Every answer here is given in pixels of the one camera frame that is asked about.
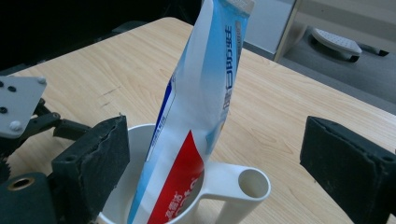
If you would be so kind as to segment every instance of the toothpaste tube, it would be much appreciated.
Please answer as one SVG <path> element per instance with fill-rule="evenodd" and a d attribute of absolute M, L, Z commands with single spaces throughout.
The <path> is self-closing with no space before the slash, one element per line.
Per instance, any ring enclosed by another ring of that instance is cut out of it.
<path fill-rule="evenodd" d="M 178 215 L 230 106 L 252 0 L 205 0 L 166 88 L 128 223 Z"/>

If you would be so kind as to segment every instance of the screw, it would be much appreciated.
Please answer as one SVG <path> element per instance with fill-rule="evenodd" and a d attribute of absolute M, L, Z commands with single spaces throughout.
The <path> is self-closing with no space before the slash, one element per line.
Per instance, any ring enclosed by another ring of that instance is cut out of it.
<path fill-rule="evenodd" d="M 9 129 L 11 129 L 14 132 L 19 131 L 20 129 L 22 129 L 21 122 L 18 120 L 12 121 L 11 123 L 9 123 Z"/>
<path fill-rule="evenodd" d="M 37 78 L 37 82 L 40 83 L 40 84 L 46 84 L 47 80 L 46 80 L 45 77 L 38 77 Z"/>
<path fill-rule="evenodd" d="M 6 114 L 8 112 L 6 107 L 1 106 L 0 107 L 0 114 Z"/>
<path fill-rule="evenodd" d="M 13 87 L 13 86 L 9 86 L 9 87 L 8 87 L 8 90 L 9 90 L 9 91 L 12 91 L 12 92 L 15 92 L 15 91 L 17 91 L 17 88 L 15 88 L 15 87 Z"/>

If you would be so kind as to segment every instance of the white mug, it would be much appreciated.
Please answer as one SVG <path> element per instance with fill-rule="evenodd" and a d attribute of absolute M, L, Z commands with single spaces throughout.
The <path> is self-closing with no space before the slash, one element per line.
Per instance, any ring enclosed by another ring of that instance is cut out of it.
<path fill-rule="evenodd" d="M 96 220 L 99 224 L 127 222 L 154 128 L 154 124 L 145 124 L 128 130 L 131 161 L 99 214 Z M 216 223 L 239 223 L 269 196 L 270 191 L 271 184 L 268 177 L 256 168 L 209 161 L 205 165 L 203 175 L 183 205 L 183 211 L 168 223 L 194 223 L 194 214 L 202 199 L 225 202 Z"/>

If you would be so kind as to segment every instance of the red label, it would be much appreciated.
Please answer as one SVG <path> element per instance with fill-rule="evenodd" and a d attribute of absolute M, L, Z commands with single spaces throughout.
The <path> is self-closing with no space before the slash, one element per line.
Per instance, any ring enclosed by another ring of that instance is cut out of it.
<path fill-rule="evenodd" d="M 204 162 L 189 131 L 165 180 L 148 223 L 165 223 L 176 217 L 203 170 Z"/>

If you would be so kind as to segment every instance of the cup handle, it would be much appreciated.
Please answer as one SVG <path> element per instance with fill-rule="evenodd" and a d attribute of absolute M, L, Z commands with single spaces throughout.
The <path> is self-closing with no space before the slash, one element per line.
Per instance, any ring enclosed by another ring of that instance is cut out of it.
<path fill-rule="evenodd" d="M 262 171 L 246 166 L 209 161 L 201 198 L 225 201 L 216 223 L 239 223 L 271 191 L 271 183 Z"/>

